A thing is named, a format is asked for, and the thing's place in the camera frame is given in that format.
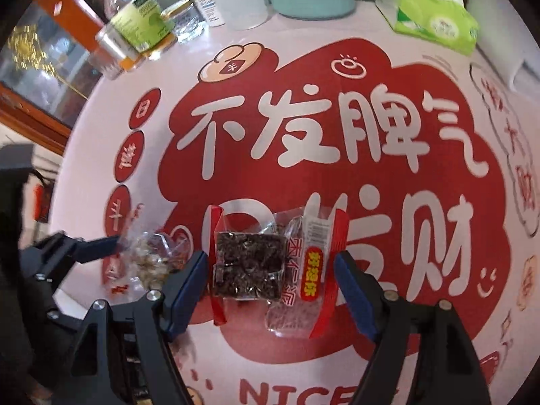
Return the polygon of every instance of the snack package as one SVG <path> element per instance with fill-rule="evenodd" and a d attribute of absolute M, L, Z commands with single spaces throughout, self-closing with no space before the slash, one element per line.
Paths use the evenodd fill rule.
<path fill-rule="evenodd" d="M 346 246 L 347 213 L 301 207 L 247 228 L 221 207 L 211 206 L 210 214 L 214 324 L 227 321 L 223 298 L 263 299 L 266 327 L 277 336 L 322 335 L 338 295 L 333 259 Z"/>
<path fill-rule="evenodd" d="M 277 336 L 317 338 L 333 315 L 338 295 L 334 257 L 345 249 L 349 218 L 339 209 L 325 213 L 306 212 L 285 228 L 288 260 L 281 300 L 266 313 L 266 327 Z"/>
<path fill-rule="evenodd" d="M 287 238 L 278 234 L 215 233 L 213 293 L 236 300 L 280 300 Z"/>
<path fill-rule="evenodd" d="M 182 269 L 189 259 L 187 238 L 174 241 L 141 218 L 142 206 L 132 213 L 118 242 L 119 252 L 104 267 L 104 284 L 110 295 L 122 300 L 140 298 L 150 289 L 161 289 L 169 273 Z"/>

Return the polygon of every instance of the jar lid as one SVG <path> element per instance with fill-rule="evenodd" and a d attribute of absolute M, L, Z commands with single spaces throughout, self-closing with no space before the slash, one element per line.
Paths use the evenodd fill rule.
<path fill-rule="evenodd" d="M 161 12 L 161 18 L 168 20 L 186 10 L 193 4 L 193 0 L 180 0 Z"/>

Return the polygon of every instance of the metal screw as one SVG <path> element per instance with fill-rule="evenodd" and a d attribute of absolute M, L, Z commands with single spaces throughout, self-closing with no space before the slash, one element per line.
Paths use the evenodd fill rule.
<path fill-rule="evenodd" d="M 105 307 L 105 300 L 96 300 L 92 305 L 92 308 L 97 311 L 102 310 L 104 307 Z"/>
<path fill-rule="evenodd" d="M 161 298 L 161 292 L 156 289 L 152 289 L 152 291 L 148 291 L 146 298 L 150 301 L 159 300 Z"/>
<path fill-rule="evenodd" d="M 384 298 L 388 301 L 398 301 L 399 294 L 395 291 L 384 291 Z"/>
<path fill-rule="evenodd" d="M 450 303 L 448 300 L 441 300 L 439 302 L 439 308 L 441 308 L 443 311 L 450 311 L 452 309 L 452 303 Z"/>

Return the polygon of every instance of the wooden cabinet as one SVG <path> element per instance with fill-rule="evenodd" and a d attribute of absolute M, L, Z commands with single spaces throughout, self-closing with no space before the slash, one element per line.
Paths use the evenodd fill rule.
<path fill-rule="evenodd" d="M 45 60 L 54 67 L 53 75 L 32 66 L 20 68 L 13 50 L 4 44 L 0 123 L 62 154 L 85 97 L 101 78 L 88 59 L 97 48 L 95 36 L 103 24 L 84 0 L 34 0 L 17 28 L 35 29 Z"/>

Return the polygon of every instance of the transparent plastic bag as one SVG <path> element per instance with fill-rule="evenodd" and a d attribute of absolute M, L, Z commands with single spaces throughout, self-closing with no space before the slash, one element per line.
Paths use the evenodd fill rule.
<path fill-rule="evenodd" d="M 138 205 L 130 215 L 118 241 L 119 252 L 104 270 L 110 294 L 123 295 L 114 301 L 137 300 L 150 289 L 161 289 L 168 275 L 189 259 L 189 239 L 172 240 L 156 223 L 142 218 L 142 210 Z"/>
<path fill-rule="evenodd" d="M 215 233 L 213 294 L 236 300 L 280 300 L 287 238 L 271 233 Z"/>
<path fill-rule="evenodd" d="M 317 214 L 302 210 L 301 216 L 287 224 L 277 223 L 288 238 L 288 258 L 281 300 L 271 303 L 265 323 L 280 337 L 320 336 L 333 314 L 338 293 L 333 260 L 346 246 L 349 218 L 341 210 L 321 208 Z M 277 214 L 275 219 L 284 221 L 287 216 Z"/>

